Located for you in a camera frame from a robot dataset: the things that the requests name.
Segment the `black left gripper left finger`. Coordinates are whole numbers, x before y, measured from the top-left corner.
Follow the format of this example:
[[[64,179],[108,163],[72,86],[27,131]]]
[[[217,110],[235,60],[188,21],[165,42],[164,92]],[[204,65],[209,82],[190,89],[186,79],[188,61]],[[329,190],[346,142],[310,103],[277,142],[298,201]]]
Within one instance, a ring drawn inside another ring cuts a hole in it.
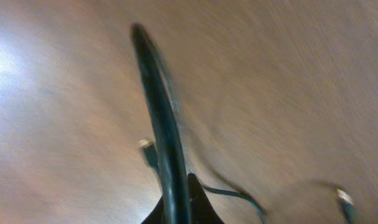
[[[151,213],[141,222],[141,224],[163,224],[164,223],[164,203],[161,197]]]

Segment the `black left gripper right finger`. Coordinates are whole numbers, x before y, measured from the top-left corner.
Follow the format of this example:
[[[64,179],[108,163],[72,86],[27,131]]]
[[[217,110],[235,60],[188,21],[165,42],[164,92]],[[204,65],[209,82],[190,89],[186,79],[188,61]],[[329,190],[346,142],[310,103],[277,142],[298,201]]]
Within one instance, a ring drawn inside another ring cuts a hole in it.
[[[224,224],[213,209],[197,176],[193,173],[187,175],[193,224]]]

